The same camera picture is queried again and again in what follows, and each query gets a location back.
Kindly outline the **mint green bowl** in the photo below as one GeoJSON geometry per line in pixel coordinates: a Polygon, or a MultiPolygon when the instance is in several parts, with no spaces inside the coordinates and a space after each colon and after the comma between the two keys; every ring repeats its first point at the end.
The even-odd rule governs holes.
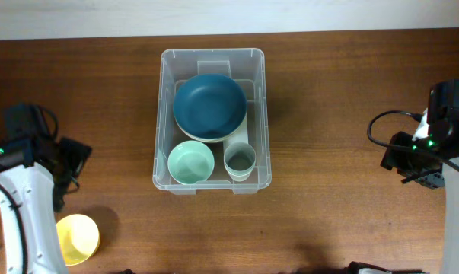
{"type": "Polygon", "coordinates": [[[167,160],[171,176],[180,184],[208,180],[215,168],[211,149],[202,142],[185,141],[176,145],[167,160]]]}

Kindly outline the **beige bowl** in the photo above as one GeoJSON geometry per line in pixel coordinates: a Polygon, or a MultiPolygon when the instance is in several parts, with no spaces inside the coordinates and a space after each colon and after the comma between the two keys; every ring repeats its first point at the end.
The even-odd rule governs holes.
{"type": "Polygon", "coordinates": [[[182,118],[181,116],[175,116],[174,117],[175,122],[179,126],[180,130],[190,137],[191,139],[194,139],[199,142],[205,142],[205,143],[216,143],[216,142],[223,142],[224,140],[227,140],[229,138],[235,137],[236,135],[239,134],[240,131],[246,132],[247,131],[247,117],[245,116],[243,119],[233,119],[233,118],[228,118],[225,119],[224,117],[220,116],[215,116],[215,117],[209,117],[209,116],[201,116],[201,117],[187,117],[187,118],[182,118]],[[222,132],[226,133],[227,129],[233,129],[232,132],[230,132],[227,135],[221,135],[219,134],[219,129],[216,129],[216,127],[219,126],[219,123],[223,122],[222,124],[222,132]],[[210,131],[209,136],[212,136],[212,131],[215,131],[215,137],[212,139],[207,139],[206,134],[203,134],[203,136],[199,135],[194,135],[193,133],[195,130],[198,128],[202,129],[208,129],[210,131]]]}

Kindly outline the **blue bowl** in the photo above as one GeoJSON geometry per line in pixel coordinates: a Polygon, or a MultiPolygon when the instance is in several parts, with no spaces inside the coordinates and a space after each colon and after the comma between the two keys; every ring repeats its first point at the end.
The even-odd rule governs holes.
{"type": "Polygon", "coordinates": [[[174,118],[198,139],[221,139],[232,134],[247,115],[247,98],[228,76],[202,74],[182,84],[174,98],[174,118]]]}

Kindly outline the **grey cup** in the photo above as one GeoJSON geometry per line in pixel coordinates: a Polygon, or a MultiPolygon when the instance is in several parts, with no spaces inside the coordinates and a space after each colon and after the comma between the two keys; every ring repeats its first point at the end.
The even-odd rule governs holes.
{"type": "Polygon", "coordinates": [[[225,149],[224,164],[232,174],[247,174],[256,165],[256,152],[248,143],[236,142],[225,149]]]}

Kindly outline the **mint green cup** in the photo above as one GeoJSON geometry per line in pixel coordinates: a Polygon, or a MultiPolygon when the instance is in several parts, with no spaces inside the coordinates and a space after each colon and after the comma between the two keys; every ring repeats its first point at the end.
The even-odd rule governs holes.
{"type": "Polygon", "coordinates": [[[251,174],[253,172],[254,167],[249,167],[248,169],[245,170],[235,170],[230,168],[229,166],[225,167],[226,171],[231,174],[238,174],[238,175],[243,175],[243,174],[251,174]]]}

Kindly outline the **beige cup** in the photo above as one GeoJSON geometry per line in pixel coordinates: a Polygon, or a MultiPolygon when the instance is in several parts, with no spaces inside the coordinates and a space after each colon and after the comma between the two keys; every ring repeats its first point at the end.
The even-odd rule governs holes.
{"type": "Polygon", "coordinates": [[[250,174],[238,175],[238,174],[229,173],[229,176],[235,182],[243,182],[243,181],[247,180],[250,177],[250,174]]]}

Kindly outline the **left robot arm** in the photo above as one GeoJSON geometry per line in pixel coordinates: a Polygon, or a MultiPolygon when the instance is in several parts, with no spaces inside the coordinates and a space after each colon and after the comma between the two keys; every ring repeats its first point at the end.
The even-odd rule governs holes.
{"type": "Polygon", "coordinates": [[[55,213],[78,182],[90,146],[57,137],[51,110],[18,104],[5,110],[0,144],[0,217],[8,273],[66,273],[55,213]]]}

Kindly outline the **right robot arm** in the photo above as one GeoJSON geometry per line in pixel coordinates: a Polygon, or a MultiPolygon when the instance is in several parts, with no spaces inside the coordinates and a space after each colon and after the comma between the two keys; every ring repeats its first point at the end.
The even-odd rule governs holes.
{"type": "Polygon", "coordinates": [[[459,79],[431,87],[423,113],[410,113],[418,122],[413,134],[398,132],[388,143],[368,139],[386,149],[381,166],[395,169],[402,182],[417,182],[446,193],[445,243],[440,271],[459,273],[459,79]]]}

